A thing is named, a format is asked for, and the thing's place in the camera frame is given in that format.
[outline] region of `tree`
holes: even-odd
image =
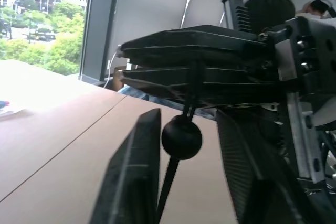
[[[29,44],[23,39],[13,39],[7,42],[4,59],[14,59],[28,64],[42,64],[46,56],[44,45]]]
[[[4,39],[0,39],[0,60],[6,59],[7,43]]]
[[[69,33],[83,33],[84,32],[84,17],[80,13],[74,14],[71,21],[68,23]]]
[[[26,10],[40,10],[39,4],[34,0],[22,0],[20,3]]]
[[[60,33],[53,44],[50,55],[79,64],[82,48],[82,33]]]
[[[67,27],[68,23],[70,22],[70,18],[65,15],[50,15],[49,19],[52,28],[57,33],[64,31],[64,28]]]
[[[16,12],[9,6],[2,7],[0,11],[1,18],[7,23],[12,23],[13,19],[16,17]]]
[[[62,1],[60,3],[57,3],[56,6],[52,9],[52,11],[53,11],[53,15],[55,16],[65,15],[68,18],[73,18],[73,16],[76,13],[80,13],[80,15],[82,15],[83,17],[85,15],[85,12],[81,6],[74,5],[67,1]]]
[[[40,24],[47,21],[46,14],[39,12],[37,10],[30,10],[23,13],[24,20],[31,19],[33,23]]]
[[[24,28],[29,26],[29,21],[25,19],[24,14],[17,14],[12,22],[12,27]]]
[[[79,72],[79,65],[67,59],[62,58],[60,55],[53,55],[48,58],[48,61],[42,65],[44,69],[52,72],[69,75]]]

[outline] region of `bolt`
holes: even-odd
[[[314,166],[315,172],[319,172],[320,171],[320,161],[317,158],[314,159],[313,166]]]
[[[307,115],[305,119],[306,119],[306,126],[307,126],[307,128],[309,128],[309,129],[313,128],[313,124],[311,122],[310,116]]]
[[[301,50],[304,50],[306,48],[306,43],[302,40],[298,41],[297,44]]]
[[[265,60],[261,67],[263,69],[271,68],[271,67],[273,67],[273,62],[271,62],[269,60]]]
[[[260,42],[264,42],[264,41],[266,41],[267,39],[268,39],[268,35],[267,35],[267,34],[261,33],[261,34],[258,35],[258,40],[259,40]]]

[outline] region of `table surface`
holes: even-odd
[[[36,101],[36,94],[49,100],[31,102],[27,112],[0,121],[0,223],[88,223],[109,159],[138,116],[161,108],[164,126],[181,113],[23,63],[0,62],[0,77],[5,64],[31,71],[25,80],[12,78],[18,90],[31,91],[25,100]],[[42,76],[49,81],[39,83]],[[236,223],[216,124],[198,116],[194,122],[203,146],[180,162],[161,223]],[[167,163],[162,150],[161,182]]]

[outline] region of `black ball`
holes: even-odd
[[[185,116],[174,117],[163,129],[164,150],[178,160],[195,156],[202,147],[202,133],[196,124]]]

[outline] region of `window frame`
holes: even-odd
[[[105,83],[108,49],[117,0],[88,0],[79,79]]]

